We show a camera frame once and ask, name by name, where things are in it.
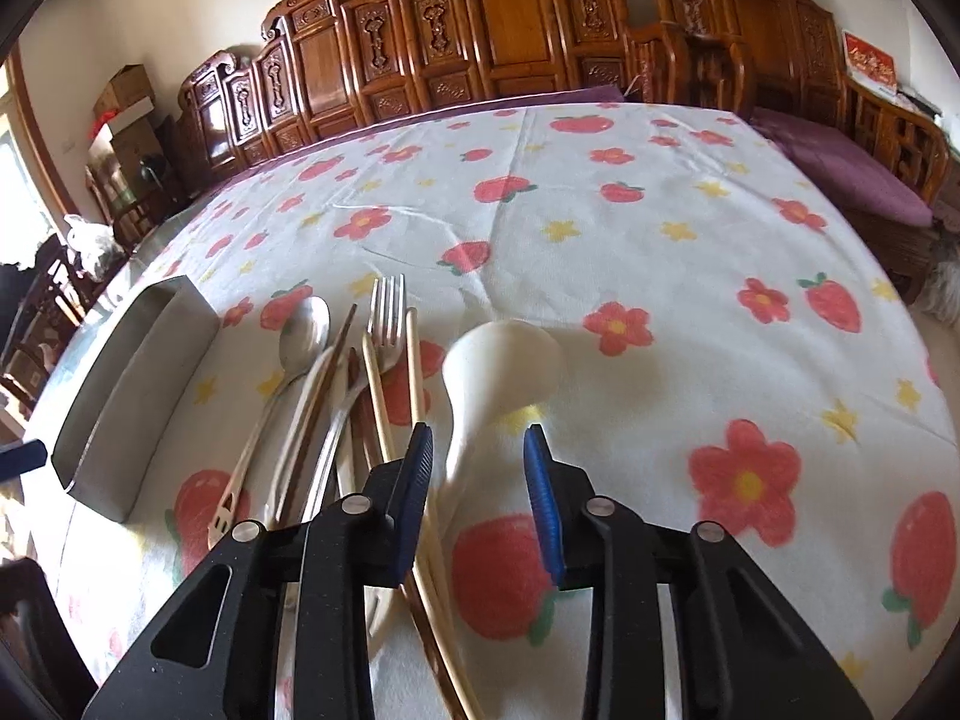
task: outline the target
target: metal spoon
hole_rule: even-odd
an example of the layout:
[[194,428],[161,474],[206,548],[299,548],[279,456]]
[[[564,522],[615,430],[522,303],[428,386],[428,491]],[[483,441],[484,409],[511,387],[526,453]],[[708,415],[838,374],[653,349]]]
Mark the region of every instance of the metal spoon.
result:
[[326,346],[326,337],[329,332],[330,309],[323,298],[316,296],[304,298],[296,303],[294,311],[283,324],[280,330],[280,365],[283,367],[283,378],[264,404],[260,418],[253,426],[253,432],[247,439],[240,459],[233,469],[227,488],[220,496],[217,511],[214,512],[213,519],[210,520],[206,530],[206,544],[210,549],[213,549],[233,524],[240,490],[243,488],[250,461],[253,459],[253,450],[256,449],[260,434],[277,405],[277,400],[288,386],[310,370],[311,365]]

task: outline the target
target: yellow flower center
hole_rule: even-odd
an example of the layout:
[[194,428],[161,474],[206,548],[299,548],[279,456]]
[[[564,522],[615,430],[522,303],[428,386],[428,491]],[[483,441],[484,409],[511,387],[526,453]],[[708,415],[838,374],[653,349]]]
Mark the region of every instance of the yellow flower center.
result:
[[752,471],[744,471],[733,482],[733,491],[744,503],[754,503],[760,500],[765,485],[763,480]]

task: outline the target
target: table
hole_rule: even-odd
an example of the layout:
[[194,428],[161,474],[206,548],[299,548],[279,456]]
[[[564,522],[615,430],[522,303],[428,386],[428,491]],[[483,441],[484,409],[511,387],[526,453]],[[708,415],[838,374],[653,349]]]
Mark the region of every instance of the table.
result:
[[[960,464],[923,343],[848,223],[747,124],[614,103],[340,143],[244,177],[172,240],[144,280],[188,274],[222,330],[130,521],[71,506],[49,478],[24,485],[49,508],[37,551],[98,680],[203,557],[280,379],[293,303],[321,295],[336,324],[378,274],[399,272],[421,315],[437,463],[451,427],[440,365],[464,331],[518,317],[565,354],[558,394],[486,435],[445,543],[488,716],[572,718],[582,701],[589,594],[559,595],[539,564],[520,467],[532,421],[647,521],[723,522],[875,716],[896,712],[960,614]],[[386,386],[401,445],[405,378]],[[281,434],[248,477],[251,515]],[[443,716],[405,613],[371,672],[381,716]],[[288,674],[281,659],[281,714]]]

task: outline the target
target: fork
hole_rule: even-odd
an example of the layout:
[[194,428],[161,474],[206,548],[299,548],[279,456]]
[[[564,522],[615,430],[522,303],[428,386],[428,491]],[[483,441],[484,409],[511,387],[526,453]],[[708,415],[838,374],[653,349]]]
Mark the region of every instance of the fork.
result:
[[[403,356],[405,339],[405,314],[407,309],[407,283],[403,274],[378,278],[373,282],[373,292],[370,299],[370,319],[367,321],[367,332],[373,339],[376,348],[377,366],[384,374],[394,368]],[[356,399],[370,386],[366,373],[360,375],[340,402],[333,417],[330,418],[330,428],[323,439],[323,447],[317,460],[310,491],[307,493],[304,506],[303,522],[309,522],[316,516],[323,502],[323,492],[326,490],[333,460],[337,453],[340,437],[344,432],[344,425],[350,415],[350,410]],[[384,458],[388,463],[395,458]]]

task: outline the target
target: white wall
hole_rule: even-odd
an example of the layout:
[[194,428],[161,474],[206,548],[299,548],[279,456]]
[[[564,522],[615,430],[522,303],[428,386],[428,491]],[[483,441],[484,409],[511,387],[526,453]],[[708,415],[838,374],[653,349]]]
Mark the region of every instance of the white wall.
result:
[[101,220],[83,184],[93,103],[123,64],[98,2],[47,0],[20,36],[37,125],[67,191],[90,220]]

